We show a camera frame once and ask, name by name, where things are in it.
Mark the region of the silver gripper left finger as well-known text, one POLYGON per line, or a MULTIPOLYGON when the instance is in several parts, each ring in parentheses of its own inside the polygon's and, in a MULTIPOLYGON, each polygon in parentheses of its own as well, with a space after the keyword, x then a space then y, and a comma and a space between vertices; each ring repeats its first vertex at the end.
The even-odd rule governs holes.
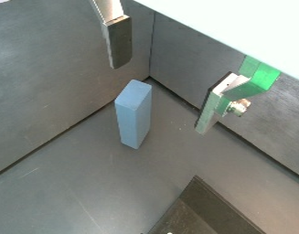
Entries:
POLYGON ((132 58, 132 18, 124 14, 120 0, 90 0, 99 17, 110 67, 126 65, 132 58))

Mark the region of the silver green gripper right finger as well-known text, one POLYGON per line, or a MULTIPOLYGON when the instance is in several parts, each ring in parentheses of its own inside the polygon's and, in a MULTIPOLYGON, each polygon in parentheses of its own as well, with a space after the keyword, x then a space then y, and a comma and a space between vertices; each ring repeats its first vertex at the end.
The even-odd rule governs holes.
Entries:
POLYGON ((206 134, 227 114, 241 117, 250 107, 247 97, 270 90, 281 71, 258 59, 246 56, 238 73, 229 72, 207 91, 195 131, 206 134))

